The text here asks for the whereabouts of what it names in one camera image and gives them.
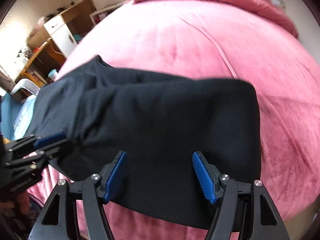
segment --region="drawer handle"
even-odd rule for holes
[[[71,43],[74,43],[75,41],[73,40],[73,38],[71,37],[71,35],[69,34],[69,40],[71,41]]]

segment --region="white cabinet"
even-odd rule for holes
[[[68,58],[77,46],[77,42],[73,38],[73,35],[65,24],[63,18],[60,15],[53,17],[44,24],[44,28],[50,34],[62,54]]]

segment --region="blue gripper pad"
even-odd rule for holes
[[[49,135],[47,137],[36,140],[35,143],[33,144],[33,147],[35,149],[40,149],[40,148],[45,147],[49,144],[64,140],[66,138],[67,137],[63,132],[56,133],[56,134]]]
[[[215,204],[217,197],[214,194],[214,183],[196,152],[192,155],[192,165],[200,182],[204,197],[211,204]]]
[[[121,184],[121,180],[125,176],[125,161],[127,159],[127,153],[122,152],[116,166],[114,167],[109,179],[106,183],[106,192],[104,194],[103,200],[107,204],[116,195],[116,192]]]

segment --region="pink bed sheet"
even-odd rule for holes
[[[320,193],[320,67],[279,24],[235,6],[201,0],[126,4],[77,46],[59,77],[99,54],[115,67],[239,78],[257,91],[261,180],[284,220]],[[45,201],[62,175],[53,168],[30,193]],[[110,203],[116,239],[204,239],[205,230],[153,219]],[[85,222],[79,206],[79,222]]]

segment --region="folded black garment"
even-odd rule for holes
[[[260,178],[260,117],[252,85],[113,68],[100,57],[41,88],[26,135],[65,132],[75,150],[55,167],[73,180],[97,173],[118,150],[129,175],[114,202],[208,229],[192,166],[201,150],[237,181]]]

